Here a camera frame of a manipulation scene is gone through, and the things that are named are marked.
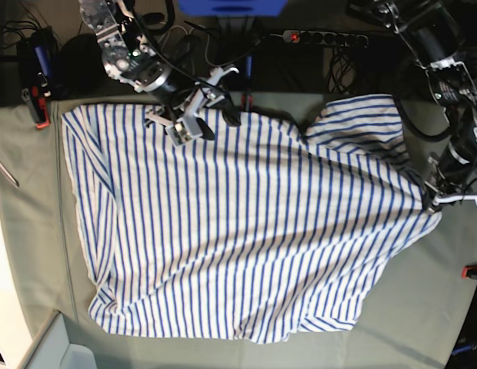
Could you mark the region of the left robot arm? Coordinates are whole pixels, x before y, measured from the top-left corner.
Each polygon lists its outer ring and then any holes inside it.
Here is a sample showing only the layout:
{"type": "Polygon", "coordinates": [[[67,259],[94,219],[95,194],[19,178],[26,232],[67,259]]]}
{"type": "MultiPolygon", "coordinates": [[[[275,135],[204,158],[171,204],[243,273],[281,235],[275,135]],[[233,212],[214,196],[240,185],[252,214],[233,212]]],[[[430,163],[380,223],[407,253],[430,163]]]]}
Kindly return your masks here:
{"type": "Polygon", "coordinates": [[[474,201],[477,207],[477,78],[466,64],[469,53],[453,17],[441,1],[372,1],[369,14],[406,44],[428,79],[447,128],[435,135],[419,130],[404,109],[407,129],[426,142],[446,141],[440,155],[430,155],[423,206],[437,212],[445,205],[474,201]]]}

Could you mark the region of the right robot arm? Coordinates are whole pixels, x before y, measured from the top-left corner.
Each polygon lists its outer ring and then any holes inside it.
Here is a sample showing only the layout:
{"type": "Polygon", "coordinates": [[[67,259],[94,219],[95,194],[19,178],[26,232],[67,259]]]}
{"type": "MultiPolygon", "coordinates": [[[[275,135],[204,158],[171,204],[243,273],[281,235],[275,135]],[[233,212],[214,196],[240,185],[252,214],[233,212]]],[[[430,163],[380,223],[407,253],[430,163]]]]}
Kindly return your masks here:
{"type": "Polygon", "coordinates": [[[108,77],[131,85],[138,93],[153,96],[158,105],[145,115],[147,125],[161,125],[173,145],[203,138],[214,139],[201,111],[215,108],[227,125],[238,127],[241,113],[221,80],[238,72],[234,65],[214,67],[208,78],[189,69],[200,40],[185,35],[172,53],[164,53],[156,35],[172,27],[175,11],[166,3],[166,14],[135,12],[133,1],[81,1],[82,21],[95,33],[108,77]]]}

